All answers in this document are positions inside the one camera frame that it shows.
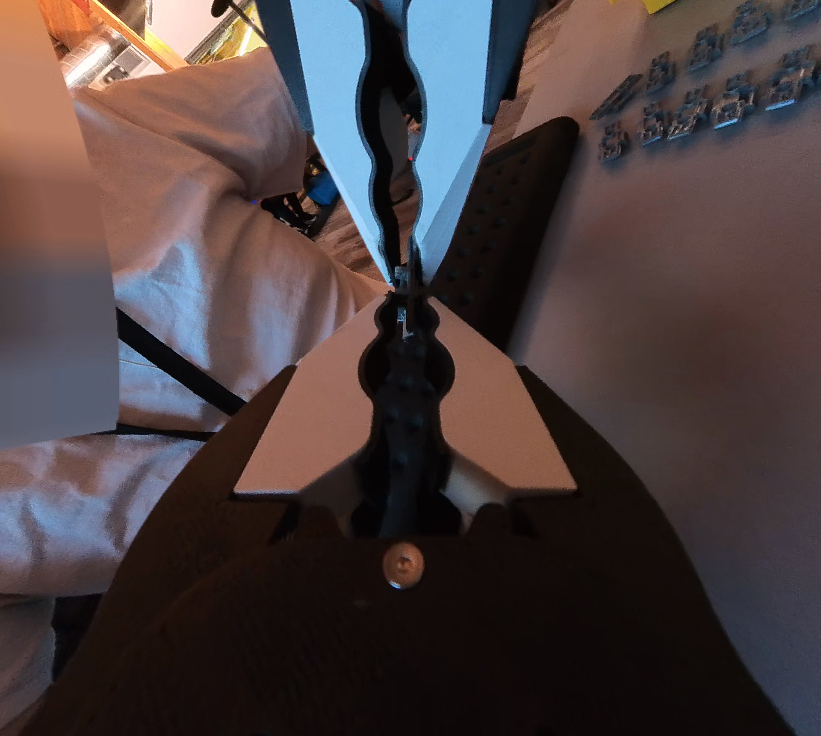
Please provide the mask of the row of grey track links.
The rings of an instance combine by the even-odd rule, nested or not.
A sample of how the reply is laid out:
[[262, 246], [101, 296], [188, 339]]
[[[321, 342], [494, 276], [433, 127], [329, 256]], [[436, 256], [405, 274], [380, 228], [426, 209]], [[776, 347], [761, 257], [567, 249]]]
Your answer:
[[644, 74], [626, 76], [591, 113], [600, 122], [598, 160], [610, 164], [631, 148], [687, 139], [703, 129], [735, 126], [756, 111], [799, 103], [819, 88], [819, 40], [777, 55], [758, 72], [752, 54], [775, 27], [787, 33], [819, 20], [820, 0], [785, 0], [779, 9], [765, 0], [735, 7], [728, 26], [700, 29], [682, 63], [666, 50]]

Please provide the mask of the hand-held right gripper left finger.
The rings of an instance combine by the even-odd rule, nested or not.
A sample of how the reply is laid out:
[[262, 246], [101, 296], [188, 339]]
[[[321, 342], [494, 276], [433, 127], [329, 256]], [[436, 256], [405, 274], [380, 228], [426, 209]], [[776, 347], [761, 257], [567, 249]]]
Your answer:
[[322, 506], [344, 536], [363, 500], [352, 460], [369, 440], [373, 404], [362, 389], [360, 357], [378, 336], [375, 298], [296, 365], [235, 487], [241, 499]]

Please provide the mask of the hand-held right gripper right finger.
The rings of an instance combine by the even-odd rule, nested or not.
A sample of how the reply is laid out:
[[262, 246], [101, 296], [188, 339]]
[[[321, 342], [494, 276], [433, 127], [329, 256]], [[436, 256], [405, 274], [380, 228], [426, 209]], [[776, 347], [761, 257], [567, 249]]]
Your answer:
[[488, 503], [572, 495], [577, 486], [514, 363], [436, 299], [437, 340], [455, 365], [440, 403], [452, 451], [444, 495], [464, 514]]

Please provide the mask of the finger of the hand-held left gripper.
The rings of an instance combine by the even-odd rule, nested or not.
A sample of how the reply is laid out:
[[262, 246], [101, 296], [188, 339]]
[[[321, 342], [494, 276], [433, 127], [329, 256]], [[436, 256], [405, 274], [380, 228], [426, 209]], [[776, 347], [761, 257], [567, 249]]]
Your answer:
[[423, 281], [442, 264], [490, 132], [484, 93], [493, 0], [411, 0], [409, 61], [422, 98], [413, 229]]
[[401, 37], [367, 0], [290, 0], [313, 139], [375, 265], [402, 264], [391, 184], [408, 160]]

